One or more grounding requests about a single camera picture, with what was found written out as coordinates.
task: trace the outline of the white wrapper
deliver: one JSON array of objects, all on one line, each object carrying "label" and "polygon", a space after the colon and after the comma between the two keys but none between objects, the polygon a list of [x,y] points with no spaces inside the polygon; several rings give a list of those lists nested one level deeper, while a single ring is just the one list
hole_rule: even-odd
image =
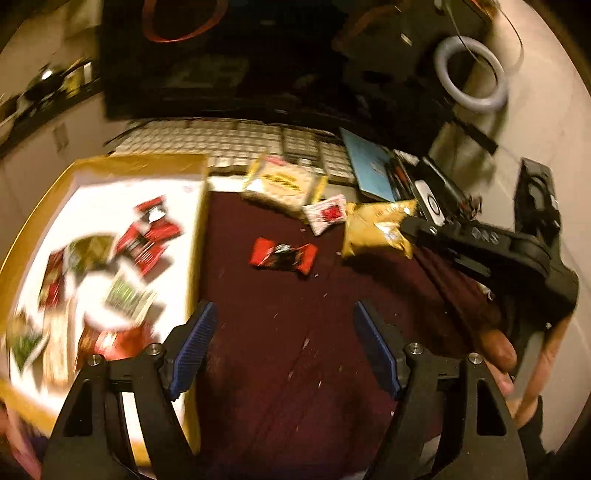
[{"label": "white wrapper", "polygon": [[306,205],[303,210],[315,236],[319,236],[331,225],[343,223],[347,219],[346,207],[345,196],[335,195],[322,202]]}]

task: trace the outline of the human hand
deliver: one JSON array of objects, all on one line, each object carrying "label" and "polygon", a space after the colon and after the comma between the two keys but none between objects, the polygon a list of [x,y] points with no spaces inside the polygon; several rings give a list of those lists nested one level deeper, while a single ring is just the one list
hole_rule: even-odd
[{"label": "human hand", "polygon": [[[538,407],[538,398],[550,379],[550,372],[569,323],[570,317],[561,320],[546,332],[538,364],[525,389],[523,398],[507,401],[509,412],[511,412],[518,429],[534,416]],[[513,392],[513,382],[508,372],[512,371],[517,364],[515,349],[500,330],[483,330],[479,334],[479,340],[486,364],[501,393],[504,397],[509,396]]]}]

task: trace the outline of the snack bag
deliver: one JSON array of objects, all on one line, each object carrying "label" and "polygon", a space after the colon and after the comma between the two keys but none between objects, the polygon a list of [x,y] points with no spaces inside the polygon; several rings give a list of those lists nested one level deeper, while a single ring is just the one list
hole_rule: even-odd
[{"label": "snack bag", "polygon": [[56,307],[64,296],[64,252],[65,248],[50,253],[39,292],[39,309]]},{"label": "snack bag", "polygon": [[400,233],[400,223],[417,210],[416,200],[396,203],[348,203],[343,258],[367,250],[392,247],[407,258],[413,257],[413,246]]},{"label": "snack bag", "polygon": [[41,341],[41,333],[33,329],[25,312],[20,311],[8,322],[6,339],[8,346],[12,350],[18,370],[22,373],[26,361],[35,360],[30,356]]},{"label": "snack bag", "polygon": [[66,248],[68,269],[79,276],[106,265],[115,237],[91,235],[73,241]]},{"label": "snack bag", "polygon": [[155,298],[156,294],[153,291],[137,289],[119,273],[109,289],[105,305],[121,313],[134,324],[140,325]]},{"label": "snack bag", "polygon": [[84,330],[78,341],[76,369],[84,366],[89,356],[99,353],[107,361],[121,360],[138,355],[153,342],[152,328],[143,324],[121,332],[99,331],[84,322]]},{"label": "snack bag", "polygon": [[260,157],[252,162],[246,174],[241,196],[302,218],[302,207],[318,202],[326,183],[326,176],[288,163],[281,157]]},{"label": "snack bag", "polygon": [[314,235],[319,236],[331,225],[343,223],[346,220],[346,208],[345,196],[335,195],[322,202],[306,205],[303,210]]},{"label": "snack bag", "polygon": [[43,352],[43,381],[54,387],[66,387],[73,373],[72,341],[76,305],[73,300],[46,309],[43,334],[49,335]]}]

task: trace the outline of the red cable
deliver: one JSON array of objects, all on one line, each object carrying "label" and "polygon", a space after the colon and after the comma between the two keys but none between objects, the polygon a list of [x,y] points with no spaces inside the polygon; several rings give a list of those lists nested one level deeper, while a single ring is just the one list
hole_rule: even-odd
[{"label": "red cable", "polygon": [[216,9],[214,10],[213,15],[209,20],[201,25],[201,27],[183,37],[169,40],[167,38],[160,37],[154,31],[154,9],[156,8],[157,1],[158,0],[144,0],[144,7],[142,9],[142,30],[145,37],[155,43],[176,43],[188,40],[189,38],[197,37],[198,35],[205,33],[207,30],[220,23],[220,20],[224,17],[226,11],[228,10],[228,0],[217,0]]}]

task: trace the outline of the black device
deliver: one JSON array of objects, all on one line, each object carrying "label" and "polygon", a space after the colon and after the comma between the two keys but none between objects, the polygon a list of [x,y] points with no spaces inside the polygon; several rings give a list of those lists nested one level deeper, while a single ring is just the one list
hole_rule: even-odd
[{"label": "black device", "polygon": [[[204,319],[207,332],[199,333]],[[368,301],[355,304],[353,324],[381,387],[400,399],[365,479],[412,480],[418,475],[427,422],[438,390],[449,398],[446,418],[435,465],[431,474],[422,478],[527,478],[515,424],[482,357],[474,353],[462,360],[441,358],[418,343],[407,344]],[[148,478],[135,466],[121,392],[135,394],[156,478],[201,478],[197,458],[187,444],[171,400],[188,390],[216,325],[215,307],[202,302],[186,325],[176,327],[162,344],[149,345],[135,358],[107,362],[101,355],[92,355],[58,416],[42,479]],[[191,338],[199,338],[201,355],[187,368],[186,346]],[[184,384],[179,387],[180,378]]]},{"label": "black device", "polygon": [[514,208],[514,232],[459,218],[439,227],[414,217],[403,220],[401,232],[449,258],[498,298],[503,329],[517,353],[518,397],[535,368],[544,332],[573,313],[579,278],[560,258],[560,212],[548,167],[522,159]]},{"label": "black device", "polygon": [[[484,40],[491,19],[471,0],[450,1],[462,34]],[[105,0],[106,111],[343,127],[423,155],[446,121],[433,52],[456,30],[441,13],[433,0]],[[472,65],[451,59],[456,85]]]}]

